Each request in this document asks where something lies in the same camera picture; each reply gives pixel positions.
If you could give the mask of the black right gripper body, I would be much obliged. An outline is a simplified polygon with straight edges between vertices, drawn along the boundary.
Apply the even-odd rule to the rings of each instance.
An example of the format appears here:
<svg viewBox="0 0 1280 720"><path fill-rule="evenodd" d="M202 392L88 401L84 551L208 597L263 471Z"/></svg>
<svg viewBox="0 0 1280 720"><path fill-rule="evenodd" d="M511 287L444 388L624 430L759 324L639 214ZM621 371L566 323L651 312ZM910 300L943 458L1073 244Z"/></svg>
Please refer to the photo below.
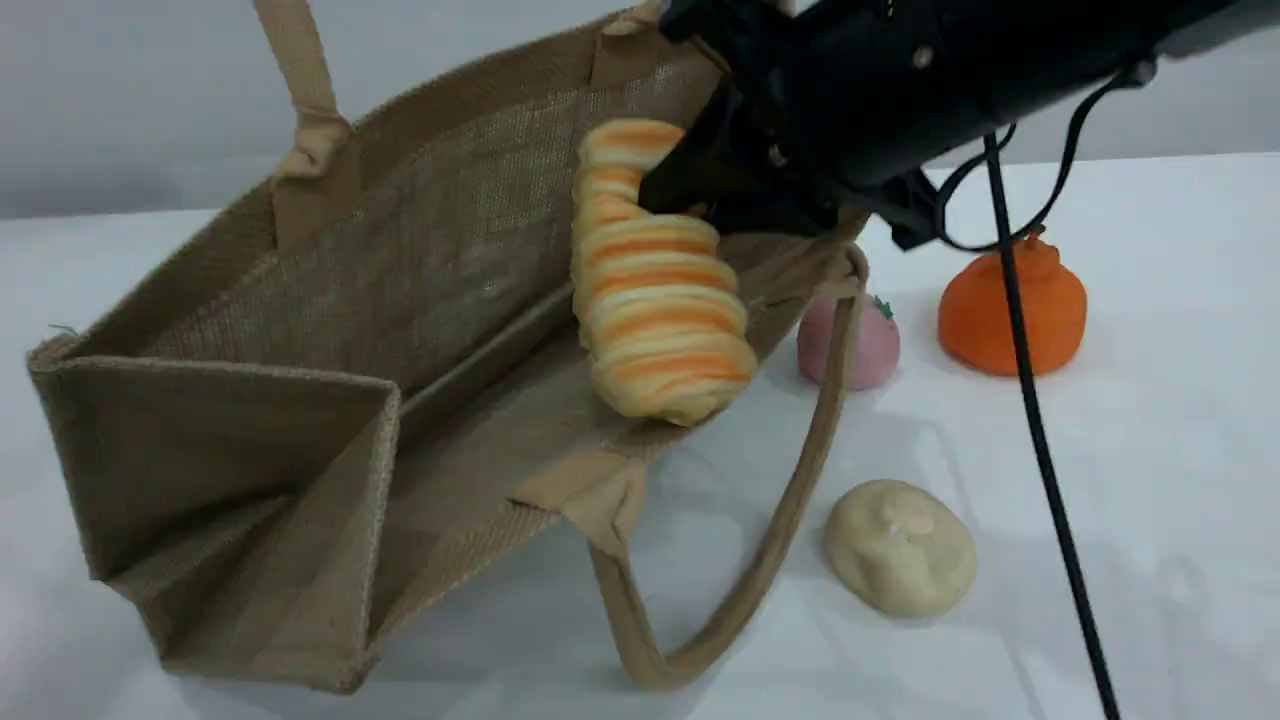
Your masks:
<svg viewBox="0 0 1280 720"><path fill-rule="evenodd" d="M773 135L774 173L838 205L838 222L872 211L904 250L941 238L945 199L923 167L993 126L966 88L945 86L956 74L936 3L819 1L790 15L768 1L666 1L660 36L749 99Z"/></svg>

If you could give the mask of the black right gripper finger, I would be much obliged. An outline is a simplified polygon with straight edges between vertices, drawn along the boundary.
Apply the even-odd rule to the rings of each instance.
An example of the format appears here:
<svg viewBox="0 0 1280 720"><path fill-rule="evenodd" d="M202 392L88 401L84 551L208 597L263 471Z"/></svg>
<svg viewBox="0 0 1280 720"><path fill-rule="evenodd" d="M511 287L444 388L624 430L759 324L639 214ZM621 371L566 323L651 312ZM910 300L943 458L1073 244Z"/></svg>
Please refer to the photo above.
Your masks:
<svg viewBox="0 0 1280 720"><path fill-rule="evenodd" d="M705 178L707 219L724 234L818 236L838 224L838 205L786 176L717 170Z"/></svg>
<svg viewBox="0 0 1280 720"><path fill-rule="evenodd" d="M765 197L774 190L773 135L733 85L719 85L695 122L640 186L653 213Z"/></svg>

